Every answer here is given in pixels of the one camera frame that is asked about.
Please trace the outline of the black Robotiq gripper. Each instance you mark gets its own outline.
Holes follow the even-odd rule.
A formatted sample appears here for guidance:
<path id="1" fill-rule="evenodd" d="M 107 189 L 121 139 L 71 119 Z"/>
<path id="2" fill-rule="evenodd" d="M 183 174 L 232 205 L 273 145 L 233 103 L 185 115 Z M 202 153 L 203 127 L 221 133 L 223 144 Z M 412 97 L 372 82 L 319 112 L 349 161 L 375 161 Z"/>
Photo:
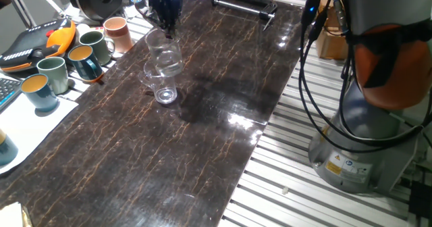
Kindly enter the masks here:
<path id="1" fill-rule="evenodd" d="M 161 29 L 166 38 L 175 39 L 178 18 L 182 10 L 183 0 L 148 0 L 148 4 L 156 12 L 161 23 Z"/>

